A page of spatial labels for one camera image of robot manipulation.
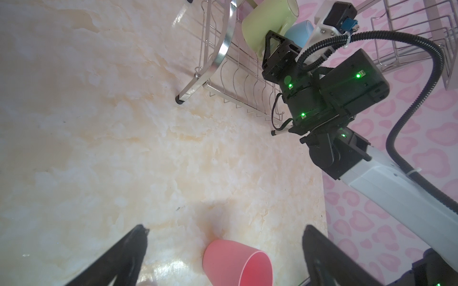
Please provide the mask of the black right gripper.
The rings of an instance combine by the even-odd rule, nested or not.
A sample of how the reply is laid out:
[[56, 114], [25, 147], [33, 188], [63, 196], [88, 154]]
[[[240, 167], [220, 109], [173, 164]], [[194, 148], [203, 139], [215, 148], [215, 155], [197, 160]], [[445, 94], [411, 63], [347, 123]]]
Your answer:
[[262, 76], [279, 86], [276, 97], [291, 113], [274, 135], [283, 130], [303, 136], [317, 128], [343, 128], [389, 95], [388, 81], [362, 49], [334, 68], [323, 66], [330, 52], [344, 46], [349, 36], [342, 39], [326, 47], [311, 64], [298, 64], [298, 45], [273, 31], [266, 34]]

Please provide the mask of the light blue ceramic mug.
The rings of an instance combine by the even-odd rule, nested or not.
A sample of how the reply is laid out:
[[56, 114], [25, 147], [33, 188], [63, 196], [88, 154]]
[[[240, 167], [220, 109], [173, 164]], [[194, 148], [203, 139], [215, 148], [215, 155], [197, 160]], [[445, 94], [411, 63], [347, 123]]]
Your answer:
[[293, 25], [286, 33], [285, 38], [293, 41], [296, 45], [304, 48], [314, 30], [313, 24], [309, 20], [302, 21]]

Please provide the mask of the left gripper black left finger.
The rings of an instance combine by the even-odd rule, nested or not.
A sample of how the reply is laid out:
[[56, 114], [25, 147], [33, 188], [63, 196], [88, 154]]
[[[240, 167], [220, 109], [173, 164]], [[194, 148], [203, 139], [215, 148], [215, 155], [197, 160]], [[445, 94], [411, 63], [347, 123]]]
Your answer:
[[86, 270], [68, 282], [69, 286], [134, 286], [148, 247], [149, 230], [136, 225]]

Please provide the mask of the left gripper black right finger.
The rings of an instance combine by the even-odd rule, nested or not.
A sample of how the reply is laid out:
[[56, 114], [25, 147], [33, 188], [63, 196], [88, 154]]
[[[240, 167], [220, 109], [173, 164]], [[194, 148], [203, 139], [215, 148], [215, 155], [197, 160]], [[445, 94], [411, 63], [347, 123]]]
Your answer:
[[310, 286], [379, 286], [380, 282], [356, 264], [312, 225], [307, 225], [302, 248]]

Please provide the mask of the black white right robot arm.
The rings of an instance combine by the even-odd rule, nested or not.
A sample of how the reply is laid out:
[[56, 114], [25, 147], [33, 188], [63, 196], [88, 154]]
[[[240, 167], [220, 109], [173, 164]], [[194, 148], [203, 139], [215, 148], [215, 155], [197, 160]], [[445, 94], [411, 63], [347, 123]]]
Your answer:
[[[358, 113], [390, 93], [389, 83], [370, 57], [358, 50], [335, 68], [325, 67], [324, 57], [305, 63], [317, 51], [324, 50], [329, 56], [352, 42], [368, 39], [417, 46], [431, 56], [433, 64], [425, 87], [388, 135], [385, 152], [348, 127]], [[440, 47], [409, 33], [346, 33], [324, 39], [305, 51], [273, 31], [265, 36], [263, 78], [280, 87], [277, 97], [291, 112], [282, 128], [301, 137], [312, 162], [321, 170], [364, 194], [429, 245], [423, 258], [395, 281], [397, 286], [458, 283], [458, 204], [395, 148], [398, 134], [433, 91], [443, 69]]]

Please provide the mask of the light green ceramic mug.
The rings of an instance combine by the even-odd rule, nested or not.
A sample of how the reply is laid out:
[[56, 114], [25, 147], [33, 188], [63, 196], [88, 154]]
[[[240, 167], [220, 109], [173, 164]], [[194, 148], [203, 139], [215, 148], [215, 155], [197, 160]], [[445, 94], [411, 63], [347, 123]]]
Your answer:
[[299, 17], [296, 0], [262, 1], [242, 21], [242, 35], [247, 46], [262, 60], [265, 37], [269, 31], [281, 36], [293, 26]]

